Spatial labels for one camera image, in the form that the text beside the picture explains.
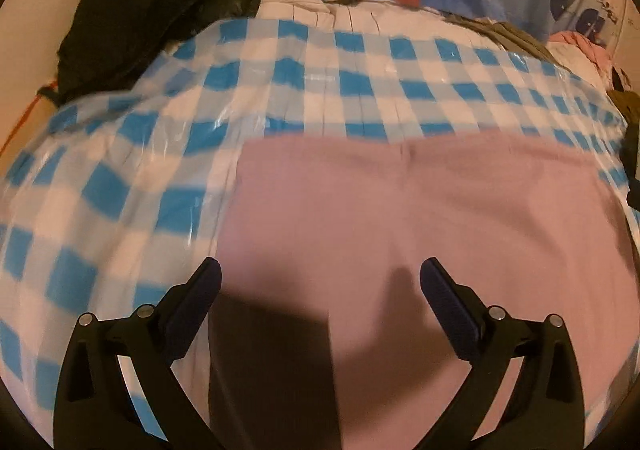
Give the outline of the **olive green blanket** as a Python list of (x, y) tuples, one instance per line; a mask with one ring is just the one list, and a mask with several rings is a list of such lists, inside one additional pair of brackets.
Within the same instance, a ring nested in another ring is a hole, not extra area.
[(514, 54), (524, 54), (537, 60), (558, 63), (545, 44), (509, 22), (472, 20), (457, 14), (448, 14), (445, 21), (477, 32)]

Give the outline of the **white quilted duvet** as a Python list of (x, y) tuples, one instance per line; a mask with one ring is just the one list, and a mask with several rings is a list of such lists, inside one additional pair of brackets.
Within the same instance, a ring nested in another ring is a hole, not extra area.
[(292, 20), (323, 31), (406, 36), (412, 40), (446, 38), (471, 45), (477, 38), (439, 14), (382, 0), (360, 0), (348, 5), (323, 0), (260, 0), (257, 17)]

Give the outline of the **pink and brown jacket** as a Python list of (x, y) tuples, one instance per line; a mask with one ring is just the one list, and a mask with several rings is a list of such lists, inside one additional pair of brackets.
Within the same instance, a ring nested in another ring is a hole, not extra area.
[(216, 256), (209, 416), (230, 449), (412, 448), (469, 370), (420, 290), (431, 257), (514, 317), (561, 316), (594, 418), (634, 374), (623, 207), (592, 155), (544, 138), (250, 141)]

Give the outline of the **pink clothing heap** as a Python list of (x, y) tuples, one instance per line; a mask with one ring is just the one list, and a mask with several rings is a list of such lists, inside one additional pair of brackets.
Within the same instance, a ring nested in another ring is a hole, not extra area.
[(611, 54), (604, 47), (593, 43), (584, 34), (580, 34), (577, 31), (557, 32), (549, 37), (548, 45), (551, 44), (575, 46), (597, 68), (600, 74), (612, 74), (613, 60)]

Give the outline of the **blue white checkered bed cover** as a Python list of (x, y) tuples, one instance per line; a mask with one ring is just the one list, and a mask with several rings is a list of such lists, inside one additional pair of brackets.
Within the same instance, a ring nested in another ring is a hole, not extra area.
[(590, 153), (625, 199), (625, 127), (570, 71), (462, 38), (213, 24), (160, 54), (129, 92), (64, 106), (2, 178), (2, 380), (50, 439), (75, 320), (155, 302), (214, 250), (247, 140), (390, 144), (498, 129)]

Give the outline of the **black garment pile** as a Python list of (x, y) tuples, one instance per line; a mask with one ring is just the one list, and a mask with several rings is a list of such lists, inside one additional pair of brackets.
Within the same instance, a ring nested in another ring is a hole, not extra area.
[(80, 0), (58, 48), (53, 83), (39, 89), (55, 106), (95, 92), (127, 90), (169, 44), (212, 23), (251, 18), (260, 0)]

